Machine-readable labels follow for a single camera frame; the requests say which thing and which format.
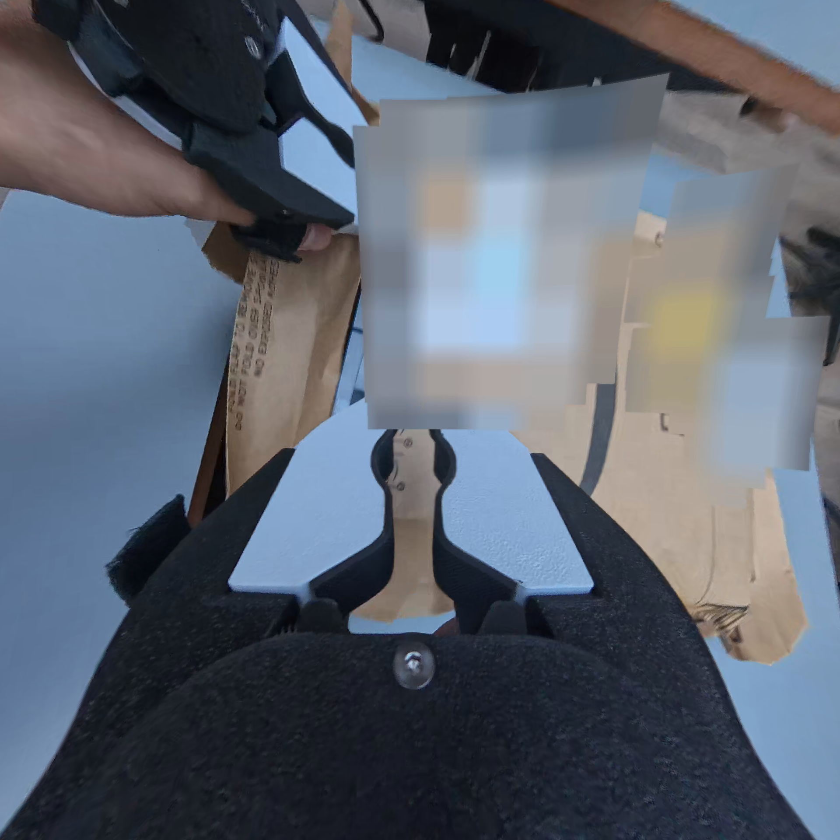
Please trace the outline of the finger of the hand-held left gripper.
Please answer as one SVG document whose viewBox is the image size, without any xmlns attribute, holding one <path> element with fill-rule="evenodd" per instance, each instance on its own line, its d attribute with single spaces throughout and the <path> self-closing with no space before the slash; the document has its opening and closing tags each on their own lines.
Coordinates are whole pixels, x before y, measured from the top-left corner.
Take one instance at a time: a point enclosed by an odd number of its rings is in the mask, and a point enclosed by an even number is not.
<svg viewBox="0 0 840 840">
<path fill-rule="evenodd" d="M 280 17 L 266 70 L 266 99 L 278 127 L 289 127 L 300 119 L 340 127 L 356 124 L 350 90 L 304 14 Z"/>
<path fill-rule="evenodd" d="M 344 163 L 328 139 L 306 119 L 278 138 L 283 168 L 345 209 L 356 211 L 354 168 Z"/>
</svg>

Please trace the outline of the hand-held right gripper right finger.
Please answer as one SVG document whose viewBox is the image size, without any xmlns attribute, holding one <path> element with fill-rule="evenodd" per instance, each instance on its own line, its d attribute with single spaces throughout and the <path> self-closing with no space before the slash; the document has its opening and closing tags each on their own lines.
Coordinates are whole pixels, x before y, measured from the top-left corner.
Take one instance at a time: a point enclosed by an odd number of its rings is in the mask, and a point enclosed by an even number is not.
<svg viewBox="0 0 840 840">
<path fill-rule="evenodd" d="M 594 582 L 531 453 L 499 430 L 434 430 L 435 529 L 515 597 L 587 595 Z"/>
</svg>

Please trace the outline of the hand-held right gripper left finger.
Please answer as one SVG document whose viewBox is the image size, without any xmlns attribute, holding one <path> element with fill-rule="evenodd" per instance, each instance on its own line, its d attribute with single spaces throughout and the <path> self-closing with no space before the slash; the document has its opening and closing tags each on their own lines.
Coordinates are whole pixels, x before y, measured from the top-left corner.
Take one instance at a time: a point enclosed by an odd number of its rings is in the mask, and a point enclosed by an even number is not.
<svg viewBox="0 0 840 840">
<path fill-rule="evenodd" d="M 295 447 L 228 586 L 233 592 L 310 595 L 315 580 L 385 530 L 390 493 L 375 467 L 385 431 L 357 401 Z"/>
</svg>

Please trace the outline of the brown paper mailer bag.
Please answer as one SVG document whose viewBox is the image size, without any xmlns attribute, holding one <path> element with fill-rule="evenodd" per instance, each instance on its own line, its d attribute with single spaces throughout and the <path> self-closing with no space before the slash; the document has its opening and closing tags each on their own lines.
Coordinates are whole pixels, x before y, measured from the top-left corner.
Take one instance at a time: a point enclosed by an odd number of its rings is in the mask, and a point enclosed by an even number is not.
<svg viewBox="0 0 840 840">
<path fill-rule="evenodd" d="M 329 418 L 360 288 L 359 248 L 340 238 L 324 254 L 285 266 L 250 255 L 218 223 L 202 251 L 243 286 L 227 367 L 230 495 Z M 665 416 L 625 408 L 632 330 L 622 326 L 594 500 L 657 565 L 703 635 L 719 637 L 733 658 L 771 665 L 807 626 L 775 480 L 768 474 L 735 508 L 701 497 L 684 439 L 666 429 Z"/>
</svg>

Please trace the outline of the person's left forearm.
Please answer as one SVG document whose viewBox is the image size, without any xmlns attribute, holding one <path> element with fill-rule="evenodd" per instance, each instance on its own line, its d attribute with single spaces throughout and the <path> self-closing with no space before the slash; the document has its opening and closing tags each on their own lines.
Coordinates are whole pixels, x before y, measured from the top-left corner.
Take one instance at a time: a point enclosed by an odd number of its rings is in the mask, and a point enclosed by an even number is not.
<svg viewBox="0 0 840 840">
<path fill-rule="evenodd" d="M 2 2 L 1 185 L 70 202 L 65 118 L 78 70 L 30 2 Z"/>
</svg>

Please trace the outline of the grey desk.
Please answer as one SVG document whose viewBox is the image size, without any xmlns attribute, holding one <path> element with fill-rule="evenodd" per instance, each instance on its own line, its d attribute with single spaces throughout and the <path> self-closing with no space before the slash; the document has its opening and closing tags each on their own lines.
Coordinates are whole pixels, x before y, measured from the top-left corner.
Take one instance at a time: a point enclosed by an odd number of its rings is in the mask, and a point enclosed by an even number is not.
<svg viewBox="0 0 840 840">
<path fill-rule="evenodd" d="M 178 218 L 13 192 L 2 210 L 2 831 L 125 617 L 104 570 L 193 490 L 236 286 Z M 837 584 L 812 451 L 776 473 L 809 628 L 772 666 L 711 652 L 815 838 L 838 838 Z"/>
</svg>

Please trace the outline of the person's left hand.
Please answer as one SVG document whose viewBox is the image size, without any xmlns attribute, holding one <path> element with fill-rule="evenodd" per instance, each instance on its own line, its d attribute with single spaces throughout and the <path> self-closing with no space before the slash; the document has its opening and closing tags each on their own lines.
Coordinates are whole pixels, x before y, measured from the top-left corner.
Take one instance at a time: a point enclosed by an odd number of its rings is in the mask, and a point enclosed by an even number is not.
<svg viewBox="0 0 840 840">
<path fill-rule="evenodd" d="M 66 119 L 64 200 L 124 217 L 183 216 L 246 228 L 256 216 L 208 173 L 114 106 L 80 72 Z"/>
</svg>

